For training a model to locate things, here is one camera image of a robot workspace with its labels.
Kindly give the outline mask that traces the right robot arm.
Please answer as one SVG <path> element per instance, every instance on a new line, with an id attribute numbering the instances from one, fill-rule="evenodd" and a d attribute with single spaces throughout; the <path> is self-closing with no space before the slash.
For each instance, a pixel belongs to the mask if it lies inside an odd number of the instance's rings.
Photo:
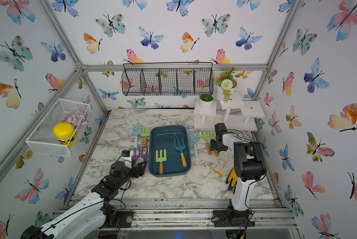
<path id="1" fill-rule="evenodd" d="M 224 123 L 217 123 L 214 128 L 216 136 L 210 147 L 215 152 L 233 151 L 234 166 L 229 176 L 236 184 L 230 186 L 235 191 L 227 209 L 214 210 L 211 222 L 215 227 L 254 227 L 255 211 L 250 207 L 250 198 L 255 185 L 267 173 L 261 143 L 239 136 Z"/>

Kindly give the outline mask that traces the teal rake yellow handle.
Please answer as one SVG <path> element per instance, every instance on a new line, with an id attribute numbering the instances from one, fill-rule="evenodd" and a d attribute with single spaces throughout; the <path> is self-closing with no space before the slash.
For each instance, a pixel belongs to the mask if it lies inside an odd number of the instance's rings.
<path id="1" fill-rule="evenodd" d="M 183 137 L 181 138 L 181 141 L 178 138 L 174 139 L 174 148 L 176 151 L 178 151 L 180 153 L 182 166 L 184 168 L 187 168 L 187 162 L 186 162 L 186 159 L 185 159 L 185 156 L 183 153 L 184 150 L 186 149 Z"/>

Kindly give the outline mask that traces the light blue fork rake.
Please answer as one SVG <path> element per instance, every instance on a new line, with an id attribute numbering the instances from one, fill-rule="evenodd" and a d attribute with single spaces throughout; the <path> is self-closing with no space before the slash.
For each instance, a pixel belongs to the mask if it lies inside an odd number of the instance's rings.
<path id="1" fill-rule="evenodd" d="M 138 136 L 142 133 L 142 125 L 141 124 L 134 124 L 132 125 L 132 135 L 135 136 L 134 140 L 134 149 L 138 148 Z"/>

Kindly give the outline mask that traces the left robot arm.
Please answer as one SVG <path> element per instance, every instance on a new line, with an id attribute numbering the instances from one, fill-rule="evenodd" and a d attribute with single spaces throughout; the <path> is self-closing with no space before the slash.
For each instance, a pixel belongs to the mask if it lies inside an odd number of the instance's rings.
<path id="1" fill-rule="evenodd" d="M 110 173 L 97 184 L 80 202 L 48 223 L 30 226 L 21 235 L 22 239 L 83 239 L 94 230 L 105 227 L 119 230 L 129 228 L 133 212 L 117 209 L 111 204 L 119 190 L 126 189 L 130 179 L 145 173 L 147 162 L 136 167 L 126 167 L 125 162 L 111 165 Z"/>

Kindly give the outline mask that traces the purple fork pink handle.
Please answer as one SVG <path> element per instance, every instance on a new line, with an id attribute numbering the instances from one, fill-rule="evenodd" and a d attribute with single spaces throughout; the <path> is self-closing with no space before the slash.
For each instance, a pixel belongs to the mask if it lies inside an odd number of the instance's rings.
<path id="1" fill-rule="evenodd" d="M 140 147 L 133 149 L 132 161 L 137 161 L 140 158 L 141 156 L 140 149 L 141 149 Z"/>

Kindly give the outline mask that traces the purple rake pink handle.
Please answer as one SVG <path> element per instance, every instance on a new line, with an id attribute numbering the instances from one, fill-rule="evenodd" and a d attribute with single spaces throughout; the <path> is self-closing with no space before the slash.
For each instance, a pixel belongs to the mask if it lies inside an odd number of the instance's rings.
<path id="1" fill-rule="evenodd" d="M 144 147 L 143 146 L 140 147 L 140 157 L 144 161 L 148 161 L 149 159 L 148 148 L 146 148 L 146 151 L 144 151 Z"/>

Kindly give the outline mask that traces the light blue hand rake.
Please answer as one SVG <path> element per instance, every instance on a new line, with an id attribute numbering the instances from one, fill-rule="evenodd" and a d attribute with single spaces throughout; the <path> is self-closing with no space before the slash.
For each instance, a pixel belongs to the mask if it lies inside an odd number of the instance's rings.
<path id="1" fill-rule="evenodd" d="M 199 158 L 198 147 L 197 147 L 197 143 L 199 142 L 199 132 L 197 130 L 196 131 L 194 131 L 194 130 L 190 131 L 189 132 L 189 139 L 193 143 L 195 158 Z"/>

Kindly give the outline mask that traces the teal plastic storage box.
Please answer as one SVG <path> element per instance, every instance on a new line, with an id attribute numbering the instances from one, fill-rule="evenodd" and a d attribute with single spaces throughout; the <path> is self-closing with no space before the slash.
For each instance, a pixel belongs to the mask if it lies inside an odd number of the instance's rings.
<path id="1" fill-rule="evenodd" d="M 187 168 L 182 166 L 180 153 L 174 148 L 174 139 L 184 139 L 184 156 Z M 155 161 L 155 152 L 166 149 L 167 161 L 163 163 L 163 174 L 159 174 L 159 163 Z M 182 125 L 160 126 L 152 129 L 149 145 L 149 172 L 155 177 L 174 177 L 185 175 L 191 169 L 191 156 L 187 130 Z"/>

